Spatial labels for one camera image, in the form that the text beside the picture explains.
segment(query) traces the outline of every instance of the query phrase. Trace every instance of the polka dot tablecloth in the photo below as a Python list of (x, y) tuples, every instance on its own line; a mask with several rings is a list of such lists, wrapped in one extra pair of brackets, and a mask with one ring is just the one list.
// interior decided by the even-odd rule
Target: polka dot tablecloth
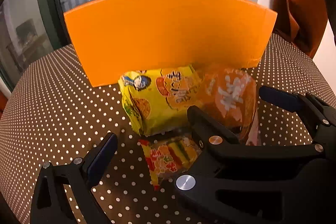
[[(246, 72), (260, 85), (311, 92), (332, 106), (336, 97), (311, 59), (272, 34), (255, 68)], [(84, 157), (107, 132), (119, 136), (117, 154), (93, 195), (112, 223), (207, 223), (176, 203), (172, 180), (154, 191), (139, 137), (121, 105), (118, 85), (92, 88), (72, 46), (32, 63), (21, 77), (0, 120), (0, 190), (21, 223), (44, 161), (53, 165)], [(295, 113), (258, 101), (263, 145), (304, 145), (311, 137)], [(69, 186), (73, 213), (85, 223)]]

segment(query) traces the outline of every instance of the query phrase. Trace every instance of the yellow snack package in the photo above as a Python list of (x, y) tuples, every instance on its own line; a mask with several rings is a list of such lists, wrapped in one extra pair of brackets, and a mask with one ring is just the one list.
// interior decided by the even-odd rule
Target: yellow snack package
[(196, 98), (200, 83), (191, 65), (122, 75), (122, 105), (133, 131), (151, 136), (186, 125), (188, 107), (201, 105)]

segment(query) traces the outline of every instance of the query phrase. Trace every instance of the orange panel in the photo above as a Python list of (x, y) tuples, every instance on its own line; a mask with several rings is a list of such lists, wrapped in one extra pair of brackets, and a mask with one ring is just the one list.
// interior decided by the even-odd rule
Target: orange panel
[(256, 66), (277, 13), (247, 0), (95, 0), (64, 14), (93, 86), (130, 70)]

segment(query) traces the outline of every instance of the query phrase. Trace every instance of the metal screw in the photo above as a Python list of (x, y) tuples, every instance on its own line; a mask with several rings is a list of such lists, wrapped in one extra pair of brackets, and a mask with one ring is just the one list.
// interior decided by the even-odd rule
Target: metal screw
[(45, 163), (43, 163), (42, 167), (43, 168), (48, 168), (50, 166), (50, 162), (46, 161)]
[(74, 160), (73, 160), (73, 163), (74, 164), (80, 164), (81, 162), (82, 162), (82, 158), (75, 158)]
[(323, 152), (323, 146), (322, 145), (320, 145), (319, 143), (317, 143), (317, 144), (315, 144), (315, 150), (317, 151), (317, 152)]
[(211, 136), (209, 138), (209, 143), (216, 145), (221, 144), (223, 142), (223, 139), (220, 136)]
[(196, 180), (191, 175), (182, 175), (176, 180), (176, 186), (183, 191), (192, 189), (196, 184)]

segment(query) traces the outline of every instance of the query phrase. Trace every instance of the small candy package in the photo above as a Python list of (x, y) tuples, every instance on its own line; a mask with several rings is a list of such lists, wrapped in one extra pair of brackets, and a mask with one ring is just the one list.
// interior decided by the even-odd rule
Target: small candy package
[(133, 131), (146, 137), (188, 124), (188, 107), (200, 105), (200, 79), (192, 66), (130, 71), (118, 84)]
[(201, 153), (189, 134), (157, 143), (147, 140), (140, 140), (140, 143), (155, 190), (163, 180), (188, 170)]
[(259, 145), (256, 83), (239, 69), (211, 65), (197, 71), (201, 109), (235, 133), (246, 145)]

